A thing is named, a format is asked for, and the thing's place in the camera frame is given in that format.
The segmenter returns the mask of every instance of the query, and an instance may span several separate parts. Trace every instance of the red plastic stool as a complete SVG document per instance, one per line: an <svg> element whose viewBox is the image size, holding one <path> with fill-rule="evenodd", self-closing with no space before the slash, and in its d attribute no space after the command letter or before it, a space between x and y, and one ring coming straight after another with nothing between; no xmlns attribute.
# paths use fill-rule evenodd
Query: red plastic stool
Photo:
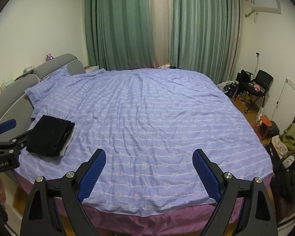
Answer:
<svg viewBox="0 0 295 236"><path fill-rule="evenodd" d="M256 135L258 136L258 138L260 138L260 140L264 140L266 138L266 135L268 134L268 131L269 131L268 127L272 126L272 122L269 120L268 117L261 116L260 120L257 121L256 124L253 126L254 131L256 131L256 129L260 128L259 122L261 122L261 121L267 126L267 129L263 135L261 135L259 132L256 132Z"/></svg>

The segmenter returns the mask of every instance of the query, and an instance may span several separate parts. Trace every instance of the green curtain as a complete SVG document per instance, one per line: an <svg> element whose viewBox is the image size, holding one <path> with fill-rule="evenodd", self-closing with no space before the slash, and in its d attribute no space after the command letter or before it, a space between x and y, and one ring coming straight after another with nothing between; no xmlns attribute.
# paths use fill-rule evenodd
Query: green curtain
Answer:
<svg viewBox="0 0 295 236"><path fill-rule="evenodd" d="M89 64L106 70L153 66L148 0L85 0Z"/></svg>
<svg viewBox="0 0 295 236"><path fill-rule="evenodd" d="M171 65L222 82L230 32L230 0L173 0Z"/></svg>

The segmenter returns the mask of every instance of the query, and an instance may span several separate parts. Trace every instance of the blue gripper pad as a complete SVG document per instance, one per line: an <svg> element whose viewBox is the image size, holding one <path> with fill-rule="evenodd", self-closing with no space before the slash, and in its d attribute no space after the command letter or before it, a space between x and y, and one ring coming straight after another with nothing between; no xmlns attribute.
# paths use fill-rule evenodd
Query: blue gripper pad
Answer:
<svg viewBox="0 0 295 236"><path fill-rule="evenodd" d="M218 203L221 200L222 191L224 189L222 170L216 163L210 162L201 149L194 151L192 155L192 163L209 197Z"/></svg>
<svg viewBox="0 0 295 236"><path fill-rule="evenodd" d="M7 132L11 129L14 129L15 127L16 127L15 119L7 120L3 123L0 123L0 134L3 134L4 132Z"/></svg>
<svg viewBox="0 0 295 236"><path fill-rule="evenodd" d="M99 178L104 166L106 164L106 153L100 149L99 154L90 165L85 175L80 180L79 192L77 194L78 200L82 203L85 198L90 197L90 194Z"/></svg>

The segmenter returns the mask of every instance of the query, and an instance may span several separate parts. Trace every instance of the bed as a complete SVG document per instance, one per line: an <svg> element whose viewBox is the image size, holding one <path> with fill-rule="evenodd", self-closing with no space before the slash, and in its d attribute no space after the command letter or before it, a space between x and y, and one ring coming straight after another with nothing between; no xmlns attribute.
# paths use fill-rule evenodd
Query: bed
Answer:
<svg viewBox="0 0 295 236"><path fill-rule="evenodd" d="M201 230L215 202L192 165L198 148L223 171L247 180L260 176L266 187L270 184L271 160L258 137L228 97L200 73L101 69L85 74L81 62L65 54L34 74L0 94L0 122L17 121L0 141L32 128L44 114L75 122L76 131L64 157L24 150L20 167L9 176L29 193L38 176L62 177L102 148L107 163L83 202L95 227L131 235ZM240 205L238 200L230 222Z"/></svg>

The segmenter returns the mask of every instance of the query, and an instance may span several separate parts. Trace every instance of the air conditioner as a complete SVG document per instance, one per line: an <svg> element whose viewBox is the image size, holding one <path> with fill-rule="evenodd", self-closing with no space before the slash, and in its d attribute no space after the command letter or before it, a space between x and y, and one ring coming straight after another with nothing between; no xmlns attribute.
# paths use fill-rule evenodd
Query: air conditioner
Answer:
<svg viewBox="0 0 295 236"><path fill-rule="evenodd" d="M251 0L251 7L257 12L281 14L280 2L277 0Z"/></svg>

